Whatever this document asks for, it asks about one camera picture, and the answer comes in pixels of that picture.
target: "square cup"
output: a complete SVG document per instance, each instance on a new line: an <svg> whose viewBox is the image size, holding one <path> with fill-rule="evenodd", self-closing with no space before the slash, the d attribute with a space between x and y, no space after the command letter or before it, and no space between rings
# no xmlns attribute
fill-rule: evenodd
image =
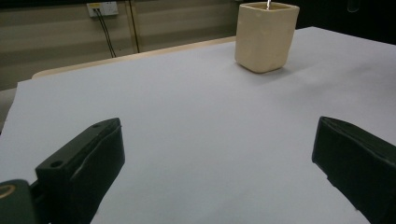
<svg viewBox="0 0 396 224"><path fill-rule="evenodd" d="M235 60L255 73L285 65L297 22L299 7L266 2L239 6Z"/></svg>

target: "black cable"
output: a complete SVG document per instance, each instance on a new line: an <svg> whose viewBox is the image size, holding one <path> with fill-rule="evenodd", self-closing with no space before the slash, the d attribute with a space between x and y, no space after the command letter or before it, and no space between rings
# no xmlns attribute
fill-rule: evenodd
<svg viewBox="0 0 396 224"><path fill-rule="evenodd" d="M107 27L106 27L106 23L105 23L105 19L104 19L103 15L102 15L102 12L99 9L97 9L97 11L99 12L99 16L100 16L99 19L102 20L103 25L105 26L105 33L107 34L108 43L109 43L109 45L111 47L112 53L114 54L114 57L116 58L117 55L116 55L116 52L113 49L113 45L111 44L110 34L108 33L108 30L107 30Z"/></svg>
<svg viewBox="0 0 396 224"><path fill-rule="evenodd" d="M114 58L113 51L111 50L110 42L109 42L109 39L108 39L106 30L105 30L105 26L103 25L103 22L102 22L102 20L101 20L101 18L100 18L99 12L98 12L98 11L100 11L100 10L97 9L97 8L94 8L93 11L96 13L96 16L98 17L99 22L100 22L100 24L102 25L102 29L103 29L103 31L104 31L104 33L105 33L105 36L106 36L106 41L107 41L108 49L110 50L111 57Z"/></svg>
<svg viewBox="0 0 396 224"><path fill-rule="evenodd" d="M108 33L108 30L107 30L107 27L106 27L106 24L105 24L105 20L103 19L102 13L100 12L100 9L98 9L98 8L94 8L93 11L96 13L96 16L98 17L99 22L102 25L102 29L105 32L106 41L107 41L108 49L110 50L110 53L111 53L111 57L112 58L116 58L117 55L116 55L116 52L114 51L113 46L111 44L110 35Z"/></svg>
<svg viewBox="0 0 396 224"><path fill-rule="evenodd" d="M129 0L129 10L131 12L132 25L134 27L134 36L135 36L135 40L136 40L137 52L140 53L139 41L138 41L138 38L137 38L137 31L136 31L136 23L134 22L134 12L132 11L132 1L131 0Z"/></svg>

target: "wall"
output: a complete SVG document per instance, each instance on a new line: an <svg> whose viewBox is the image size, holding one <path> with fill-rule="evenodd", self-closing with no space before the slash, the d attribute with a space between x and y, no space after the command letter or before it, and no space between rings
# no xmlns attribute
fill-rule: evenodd
<svg viewBox="0 0 396 224"><path fill-rule="evenodd" d="M393 0L283 0L300 7L297 28L316 26L346 35L396 45L396 1ZM349 11L349 2L359 10Z"/></svg>
<svg viewBox="0 0 396 224"><path fill-rule="evenodd" d="M131 0L106 17L117 56L235 35L234 0ZM85 4L0 9L0 91L37 72L111 58Z"/></svg>
<svg viewBox="0 0 396 224"><path fill-rule="evenodd" d="M126 6L106 18L118 56L134 53ZM105 34L86 5L0 10L0 91L39 71L111 58Z"/></svg>
<svg viewBox="0 0 396 224"><path fill-rule="evenodd" d="M141 51L236 34L234 0L136 0L132 3Z"/></svg>

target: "white tabletop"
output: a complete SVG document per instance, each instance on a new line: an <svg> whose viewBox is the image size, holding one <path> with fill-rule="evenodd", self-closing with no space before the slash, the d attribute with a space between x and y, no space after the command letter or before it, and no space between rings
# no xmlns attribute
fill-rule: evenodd
<svg viewBox="0 0 396 224"><path fill-rule="evenodd" d="M234 42L19 83L0 181L121 120L126 163L92 223L368 223L312 163L320 116L396 145L396 47L307 28L256 75Z"/></svg>

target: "cup rim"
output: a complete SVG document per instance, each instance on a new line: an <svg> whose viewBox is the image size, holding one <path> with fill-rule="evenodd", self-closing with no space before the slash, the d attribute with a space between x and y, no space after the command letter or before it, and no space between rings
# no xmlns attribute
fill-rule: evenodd
<svg viewBox="0 0 396 224"><path fill-rule="evenodd" d="M291 10L291 9L299 8L294 5L277 3L277 2L271 2L271 6L278 6L278 7L283 7L283 8L280 8L277 10L266 10L265 8L259 8L257 6L267 6L267 2L245 3L245 4L240 5L240 7L246 7L246 8L251 8L251 9L255 9L255 10L259 10L259 11L267 11L267 12L276 12L276 11Z"/></svg>

